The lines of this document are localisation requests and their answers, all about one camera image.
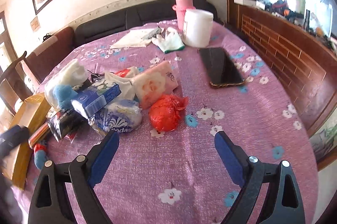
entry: pink water bottle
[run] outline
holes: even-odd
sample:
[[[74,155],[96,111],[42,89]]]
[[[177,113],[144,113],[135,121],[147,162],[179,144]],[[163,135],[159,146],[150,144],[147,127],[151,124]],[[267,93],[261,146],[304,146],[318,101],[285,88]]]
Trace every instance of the pink water bottle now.
[[[179,29],[183,30],[186,9],[195,9],[193,0],[176,0],[176,5],[174,5],[172,9],[177,12]]]

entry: black smartphone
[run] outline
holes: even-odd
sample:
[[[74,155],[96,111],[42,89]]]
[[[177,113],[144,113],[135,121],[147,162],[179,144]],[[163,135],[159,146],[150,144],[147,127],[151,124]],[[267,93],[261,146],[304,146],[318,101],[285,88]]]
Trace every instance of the black smartphone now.
[[[213,87],[244,84],[240,72],[223,48],[200,48],[198,52]]]

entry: crumpled red plastic bag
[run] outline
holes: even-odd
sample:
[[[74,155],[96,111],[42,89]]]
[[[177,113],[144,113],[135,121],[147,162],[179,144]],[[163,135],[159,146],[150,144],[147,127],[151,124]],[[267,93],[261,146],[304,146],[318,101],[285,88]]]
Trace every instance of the crumpled red plastic bag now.
[[[149,111],[151,125],[157,131],[172,131],[177,128],[181,116],[180,111],[188,104],[188,97],[180,98],[175,95],[162,95]]]

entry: black sofa backrest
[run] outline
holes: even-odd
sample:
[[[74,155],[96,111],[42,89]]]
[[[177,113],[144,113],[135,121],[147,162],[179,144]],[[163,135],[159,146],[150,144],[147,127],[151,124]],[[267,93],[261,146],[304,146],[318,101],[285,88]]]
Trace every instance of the black sofa backrest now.
[[[78,47],[114,33],[143,26],[149,22],[174,20],[177,18],[172,6],[176,0],[156,0],[131,6],[85,22],[75,30],[75,46]],[[220,22],[216,8],[206,0],[193,0],[197,9],[210,11],[214,21]]]

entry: tablecloth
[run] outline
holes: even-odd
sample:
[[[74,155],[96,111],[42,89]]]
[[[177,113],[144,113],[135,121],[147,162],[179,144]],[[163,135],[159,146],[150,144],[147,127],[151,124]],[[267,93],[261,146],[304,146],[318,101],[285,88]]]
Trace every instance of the tablecloth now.
[[[150,23],[176,27],[176,21]],[[223,130],[234,144],[261,161],[278,164],[288,160],[301,191],[306,223],[316,207],[318,179],[315,157],[307,133],[283,87],[261,58],[240,38],[214,23],[210,47],[223,47],[246,78],[241,87],[212,89],[197,48],[162,53],[146,48],[110,49],[127,31],[76,48],[41,84],[70,60],[77,58],[92,72],[120,71],[137,66],[142,72],[164,60],[178,78],[176,95],[189,97],[179,127],[169,133],[151,128],[143,111],[139,129],[120,135],[120,145],[103,181],[94,190],[114,224],[122,223],[220,223],[240,188],[234,185],[214,147],[214,135]],[[55,163],[87,154],[102,138],[82,126],[73,143],[48,141],[48,157]],[[26,189],[15,191],[28,212],[39,171],[33,161]],[[70,202],[78,223],[85,223],[71,185]],[[267,191],[263,185],[249,223],[255,223]]]

